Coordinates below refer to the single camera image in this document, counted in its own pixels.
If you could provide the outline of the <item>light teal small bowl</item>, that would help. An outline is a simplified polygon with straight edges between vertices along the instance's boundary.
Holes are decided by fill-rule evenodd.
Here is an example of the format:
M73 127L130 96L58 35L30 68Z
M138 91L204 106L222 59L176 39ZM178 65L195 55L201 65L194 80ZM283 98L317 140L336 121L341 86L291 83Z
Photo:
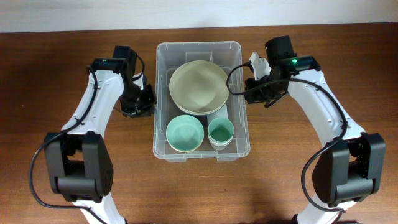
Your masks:
M169 145L178 152L192 152L204 140L204 127L194 116L180 115L172 119L166 128Z

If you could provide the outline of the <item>grey plastic cup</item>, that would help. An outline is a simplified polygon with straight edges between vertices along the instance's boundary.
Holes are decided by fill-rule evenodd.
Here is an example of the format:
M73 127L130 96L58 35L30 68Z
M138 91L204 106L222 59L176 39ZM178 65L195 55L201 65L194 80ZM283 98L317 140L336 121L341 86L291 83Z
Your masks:
M212 148L217 151L221 151L221 150L225 149L230 144L231 141L232 141L232 138L228 139L227 141L216 141L213 138L209 138L209 142L210 142Z

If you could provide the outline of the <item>white label in container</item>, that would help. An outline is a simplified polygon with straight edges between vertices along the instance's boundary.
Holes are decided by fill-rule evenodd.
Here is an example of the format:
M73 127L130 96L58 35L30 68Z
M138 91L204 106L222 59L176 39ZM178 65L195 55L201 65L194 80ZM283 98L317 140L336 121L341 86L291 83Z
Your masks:
M228 109L226 103L220 109L207 116L208 124L210 124L215 118L228 118Z

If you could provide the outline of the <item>clear plastic storage container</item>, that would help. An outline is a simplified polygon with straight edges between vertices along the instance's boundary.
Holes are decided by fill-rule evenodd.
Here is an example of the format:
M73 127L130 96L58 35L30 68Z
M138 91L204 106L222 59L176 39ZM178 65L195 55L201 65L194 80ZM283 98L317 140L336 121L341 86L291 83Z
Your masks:
M185 162L187 159L215 158L217 161L234 161L249 154L249 140L246 101L241 96L229 96L226 104L228 119L234 125L234 136L223 150L212 148L205 134L201 146L192 152L174 150L166 139L168 123L184 112L174 104L169 82L179 66L195 61L206 60L217 64L225 73L242 64L241 46L235 41L224 42L164 42L157 47L157 68L155 94L157 104L154 114L153 153L155 157L169 162Z

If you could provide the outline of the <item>mint green plastic cup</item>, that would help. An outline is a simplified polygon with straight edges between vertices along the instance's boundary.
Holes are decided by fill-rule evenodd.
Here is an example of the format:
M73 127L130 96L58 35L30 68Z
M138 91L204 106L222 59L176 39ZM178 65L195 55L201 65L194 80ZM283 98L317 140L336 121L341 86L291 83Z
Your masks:
M208 125L208 137L216 145L228 145L234 136L234 125L228 118L215 118Z

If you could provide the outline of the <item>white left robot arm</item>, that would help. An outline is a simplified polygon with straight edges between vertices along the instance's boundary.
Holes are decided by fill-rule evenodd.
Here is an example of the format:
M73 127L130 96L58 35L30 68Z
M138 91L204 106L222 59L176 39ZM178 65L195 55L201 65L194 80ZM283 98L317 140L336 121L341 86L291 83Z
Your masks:
M128 118L150 116L157 103L144 72L142 58L128 46L117 46L110 58L87 66L88 84L70 120L58 133L48 133L44 152L52 191L81 210L89 223L126 223L111 196L114 170L104 133L115 109Z

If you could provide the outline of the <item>cream bowl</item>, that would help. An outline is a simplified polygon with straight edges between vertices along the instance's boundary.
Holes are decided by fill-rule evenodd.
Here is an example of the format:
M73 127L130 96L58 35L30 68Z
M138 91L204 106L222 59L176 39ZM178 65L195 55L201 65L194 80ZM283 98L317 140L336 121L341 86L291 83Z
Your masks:
M206 116L216 111L220 110L225 104L226 100L218 102L218 101L175 101L174 104L178 109L183 111L184 113L195 115L195 116Z
M218 65L196 60L178 67L170 78L169 92L175 101L224 101L229 97L227 74Z

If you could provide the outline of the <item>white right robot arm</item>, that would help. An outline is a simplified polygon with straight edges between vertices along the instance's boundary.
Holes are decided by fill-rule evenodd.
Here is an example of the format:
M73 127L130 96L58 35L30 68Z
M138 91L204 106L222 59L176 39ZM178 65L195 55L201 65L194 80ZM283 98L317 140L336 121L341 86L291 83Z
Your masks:
M245 82L247 103L271 107L290 95L303 109L322 148L304 165L301 185L311 164L314 196L291 223L338 223L342 214L378 192L386 143L368 134L343 109L328 87L321 66L311 55L299 56L289 36L265 44L266 58L253 53L246 63L254 74Z

